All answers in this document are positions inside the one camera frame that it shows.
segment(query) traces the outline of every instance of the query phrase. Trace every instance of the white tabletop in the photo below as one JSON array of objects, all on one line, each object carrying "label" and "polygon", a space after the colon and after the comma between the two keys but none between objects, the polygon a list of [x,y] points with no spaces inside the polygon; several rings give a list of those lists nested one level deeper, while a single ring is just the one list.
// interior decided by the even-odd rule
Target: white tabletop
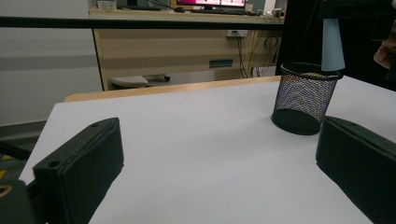
[{"label": "white tabletop", "polygon": [[[316,166],[318,134],[271,121],[278,83],[57,104],[21,179],[86,126],[120,118],[125,166],[91,223],[371,223]],[[327,115],[396,141],[396,93],[344,77]]]}]

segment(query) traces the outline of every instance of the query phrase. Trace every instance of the desk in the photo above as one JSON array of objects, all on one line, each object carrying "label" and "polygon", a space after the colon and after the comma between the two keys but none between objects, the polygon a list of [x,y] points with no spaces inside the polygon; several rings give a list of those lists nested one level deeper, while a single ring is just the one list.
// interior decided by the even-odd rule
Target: desk
[{"label": "desk", "polygon": [[[21,179],[89,124],[119,117],[125,166],[92,223],[371,223],[316,166],[318,135],[272,123],[278,83],[254,80],[57,104]],[[395,97],[344,77],[327,115],[396,141]]]},{"label": "desk", "polygon": [[[174,11],[125,11],[105,12],[90,10],[90,19],[201,22],[202,28],[192,29],[94,29],[98,62],[105,91],[111,90],[112,77],[130,77],[214,70],[229,77],[241,77],[238,42],[226,37],[225,29],[214,30],[212,23],[263,25],[261,31],[249,31],[241,41],[242,59],[247,72],[252,67],[276,65],[277,48],[281,31],[271,25],[281,19],[263,17],[175,13]],[[273,37],[272,51],[264,47],[267,37]],[[210,62],[232,60],[228,65],[209,67]]]}]

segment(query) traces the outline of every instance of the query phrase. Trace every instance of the power outlet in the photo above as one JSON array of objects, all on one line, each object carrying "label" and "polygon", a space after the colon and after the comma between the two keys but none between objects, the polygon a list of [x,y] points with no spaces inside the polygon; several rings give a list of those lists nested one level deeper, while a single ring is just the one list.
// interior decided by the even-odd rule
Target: power outlet
[{"label": "power outlet", "polygon": [[237,35],[235,32],[238,32],[241,37],[248,35],[247,30],[228,30],[227,33],[225,33],[225,36],[236,37]]}]

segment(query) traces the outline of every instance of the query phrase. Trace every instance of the black keyboard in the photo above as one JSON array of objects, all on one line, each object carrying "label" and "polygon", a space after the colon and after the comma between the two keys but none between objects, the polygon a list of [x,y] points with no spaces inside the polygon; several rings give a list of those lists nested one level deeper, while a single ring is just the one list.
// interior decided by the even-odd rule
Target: black keyboard
[{"label": "black keyboard", "polygon": [[137,7],[137,6],[122,6],[122,7],[118,7],[118,9],[124,9],[124,8],[128,8],[128,9],[131,9],[131,10],[161,11],[161,9],[158,8],[158,7]]},{"label": "black keyboard", "polygon": [[221,14],[221,15],[236,15],[236,16],[245,15],[245,12],[243,12],[243,11],[222,11],[222,10],[212,10],[212,9],[191,9],[190,12],[206,13],[206,14]]}]

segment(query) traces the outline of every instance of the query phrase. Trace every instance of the wire mesh basket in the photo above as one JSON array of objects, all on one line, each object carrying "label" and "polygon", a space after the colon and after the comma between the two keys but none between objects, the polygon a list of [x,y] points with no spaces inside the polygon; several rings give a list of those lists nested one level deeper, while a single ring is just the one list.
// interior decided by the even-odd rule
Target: wire mesh basket
[{"label": "wire mesh basket", "polygon": [[273,123],[289,133],[318,133],[337,80],[343,76],[321,71],[312,63],[283,63],[280,68]]}]

